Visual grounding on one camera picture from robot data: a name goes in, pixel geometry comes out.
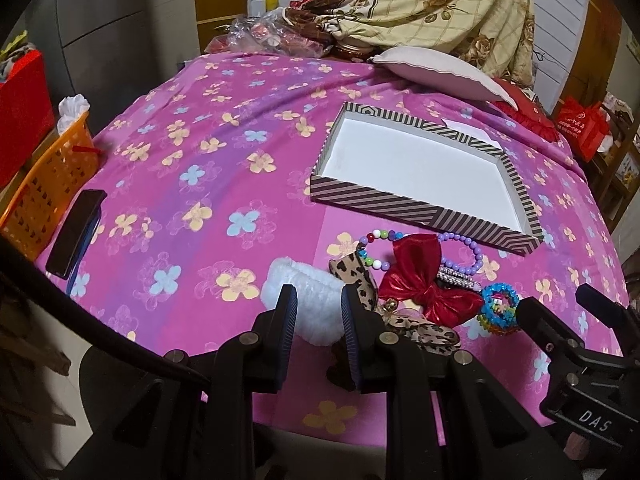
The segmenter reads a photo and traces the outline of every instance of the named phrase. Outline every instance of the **basket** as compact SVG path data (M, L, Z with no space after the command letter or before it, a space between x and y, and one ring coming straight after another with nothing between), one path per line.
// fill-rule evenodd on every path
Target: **basket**
M29 260L47 246L78 190L98 170L85 112L42 155L0 217L0 232Z

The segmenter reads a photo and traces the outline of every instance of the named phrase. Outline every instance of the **white pillow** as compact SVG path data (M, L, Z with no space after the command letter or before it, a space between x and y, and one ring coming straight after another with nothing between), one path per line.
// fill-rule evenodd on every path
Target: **white pillow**
M438 92L475 101L507 101L518 106L509 94L487 74L457 57L421 46L395 46L374 56L396 75Z

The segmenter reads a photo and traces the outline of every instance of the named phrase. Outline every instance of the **red pillow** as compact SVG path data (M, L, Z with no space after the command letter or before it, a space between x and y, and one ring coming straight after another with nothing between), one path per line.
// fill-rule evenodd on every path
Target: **red pillow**
M542 137L548 142L558 142L560 140L560 134L556 130L556 126L549 119L544 111L540 110L527 95L516 85L504 79L495 77L494 81L497 82L509 96L516 101L518 110L509 106L504 101L494 102L501 112L508 115L514 121L522 124L525 128L534 132L537 136Z

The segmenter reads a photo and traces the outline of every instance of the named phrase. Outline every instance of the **screw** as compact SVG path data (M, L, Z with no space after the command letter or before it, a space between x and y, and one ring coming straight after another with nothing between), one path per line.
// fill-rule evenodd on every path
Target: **screw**
M243 345L252 345L258 342L260 336L255 332L243 332L240 334L239 339Z
M395 332L383 332L380 334L380 342L385 345L395 345L399 339L398 334Z
M164 357L173 363L181 363L188 357L188 355L184 350L169 350L164 354Z
M474 360L474 357L466 350L458 350L455 354L453 354L453 358L459 365L468 365L471 361Z
M566 381L569 383L569 386L577 386L580 382L578 376L574 373L567 374Z

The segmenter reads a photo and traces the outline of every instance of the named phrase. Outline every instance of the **pink floral bedsheet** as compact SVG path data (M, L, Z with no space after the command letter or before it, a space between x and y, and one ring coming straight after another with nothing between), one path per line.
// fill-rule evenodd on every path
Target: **pink floral bedsheet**
M526 262L483 248L479 281L511 283L564 319L588 348L620 351L611 331L574 301L585 282L623 304L627 295L607 229L566 146L545 142L488 104L434 93L371 65L328 60L203 56L105 128L96 141L108 160L86 187L108 197L72 297L157 354L198 354L250 329L264 309L258 295L274 258L325 269L374 228L417 232L309 200L311 168L344 101L469 123L497 140L529 188L545 241ZM374 171L367 167L374 148L383 149L363 146L353 163ZM482 191L482 182L470 186ZM457 242L444 254L468 258ZM374 275L380 280L381 271ZM523 333L493 336L476 320L459 332L463 348L545 422L538 409L548 385L545 354ZM296 339L283 390L255 397L255 420L383 446L385 396L333 386L324 376L330 364L328 348Z

